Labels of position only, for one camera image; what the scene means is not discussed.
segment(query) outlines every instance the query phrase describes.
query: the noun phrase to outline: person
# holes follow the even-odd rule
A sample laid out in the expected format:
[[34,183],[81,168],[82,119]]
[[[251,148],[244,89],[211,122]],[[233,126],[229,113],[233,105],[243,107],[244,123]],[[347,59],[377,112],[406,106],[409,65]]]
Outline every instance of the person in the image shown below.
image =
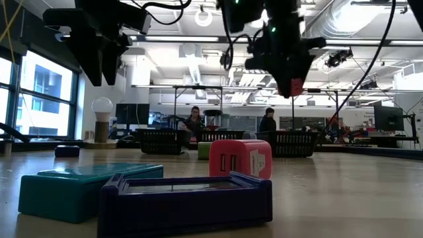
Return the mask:
[[275,110],[273,108],[266,109],[266,115],[263,116],[262,121],[260,122],[260,127],[258,132],[273,132],[276,131],[276,122],[273,119]]
[[200,109],[198,108],[198,106],[193,106],[191,108],[191,115],[185,120],[183,127],[184,130],[188,132],[190,138],[191,136],[195,136],[196,132],[202,130],[203,122],[200,116]]

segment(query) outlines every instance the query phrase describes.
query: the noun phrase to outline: woman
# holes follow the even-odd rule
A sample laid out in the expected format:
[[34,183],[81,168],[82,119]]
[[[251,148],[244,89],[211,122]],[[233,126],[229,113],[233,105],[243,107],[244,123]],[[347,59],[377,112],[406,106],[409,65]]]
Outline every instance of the woman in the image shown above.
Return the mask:
[[203,129],[203,122],[200,116],[200,109],[198,106],[193,106],[191,108],[191,115],[184,122],[184,130],[187,131],[187,136],[190,140],[192,136],[195,136],[197,132]]

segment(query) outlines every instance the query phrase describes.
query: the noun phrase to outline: teal plastic box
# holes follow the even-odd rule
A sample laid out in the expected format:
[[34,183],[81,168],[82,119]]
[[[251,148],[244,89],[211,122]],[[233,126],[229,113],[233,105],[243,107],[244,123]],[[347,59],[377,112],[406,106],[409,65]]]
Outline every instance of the teal plastic box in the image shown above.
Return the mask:
[[109,163],[25,175],[20,182],[18,211],[70,223],[84,222],[97,215],[100,189],[116,173],[123,173],[126,179],[163,178],[163,166]]

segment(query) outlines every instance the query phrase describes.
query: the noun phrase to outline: man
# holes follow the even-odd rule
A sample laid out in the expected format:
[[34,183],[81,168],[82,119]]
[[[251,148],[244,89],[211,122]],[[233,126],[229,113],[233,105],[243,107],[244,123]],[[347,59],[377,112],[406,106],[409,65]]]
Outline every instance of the man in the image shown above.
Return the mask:
[[258,132],[276,131],[276,122],[273,119],[274,113],[275,113],[275,110],[273,110],[273,108],[266,109],[266,115],[263,116],[263,119],[260,122],[260,127],[258,129]]

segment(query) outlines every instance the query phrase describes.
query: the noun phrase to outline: ceiling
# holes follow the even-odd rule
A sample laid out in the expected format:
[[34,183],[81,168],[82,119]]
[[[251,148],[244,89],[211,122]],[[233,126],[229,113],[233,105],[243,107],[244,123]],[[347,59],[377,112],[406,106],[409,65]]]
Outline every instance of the ceiling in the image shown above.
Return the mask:
[[[310,24],[321,11],[326,7],[330,0],[302,0],[310,3],[314,2],[315,6],[307,8],[304,11],[305,22]],[[178,1],[173,0],[156,0],[155,2],[163,2],[166,4],[179,4]],[[151,23],[149,29],[150,35],[172,35],[172,36],[224,36],[223,21],[221,13],[216,11],[214,0],[192,0],[182,19],[170,26],[163,26],[155,21]],[[204,9],[211,13],[212,21],[208,26],[200,26],[196,23],[196,13],[200,9],[200,4],[204,5]],[[25,7],[32,11],[39,17],[42,13],[52,8],[70,8],[74,7],[73,0],[31,0],[24,2]],[[151,7],[147,9],[152,15],[155,15],[163,22],[173,21],[179,14],[177,11],[169,11]],[[395,14],[394,21],[389,32],[389,39],[415,39],[423,40],[423,32],[418,27],[418,24],[411,11],[405,14],[400,14],[398,9]],[[351,34],[350,38],[359,39],[379,39],[385,30],[387,19],[389,16],[388,9],[381,10],[379,14],[369,23],[365,24],[363,28]],[[206,14],[202,13],[199,16],[200,20],[206,19]],[[351,22],[360,21],[360,17],[352,17]],[[250,26],[245,27],[245,33],[253,35],[258,29]],[[125,30],[127,34],[137,34],[131,30]],[[153,62],[154,69],[151,74],[153,80],[160,81],[160,83],[173,83],[175,79],[182,79],[184,75],[189,74],[189,68],[186,64],[179,61],[179,46],[182,43],[149,43],[140,42],[134,45],[135,48],[144,48],[149,54],[150,60]],[[228,76],[222,66],[219,64],[220,55],[227,49],[225,44],[206,44],[198,43],[203,51],[203,61],[199,65],[199,70],[202,75],[218,75]],[[324,62],[328,55],[336,51],[319,52],[323,56],[317,58],[313,64],[307,77],[307,84],[310,87],[349,87],[353,81],[360,79],[363,75],[363,70],[367,69],[370,59],[373,57],[376,47],[353,47],[354,58],[357,63],[349,59],[336,69],[329,69]],[[250,57],[247,54],[245,45],[235,45],[235,57],[233,61],[234,66],[242,66],[245,59]],[[401,70],[401,67],[410,65],[413,61],[423,60],[423,48],[383,48],[378,62],[373,66],[371,74],[377,75],[377,83],[381,88],[392,87],[393,73]]]

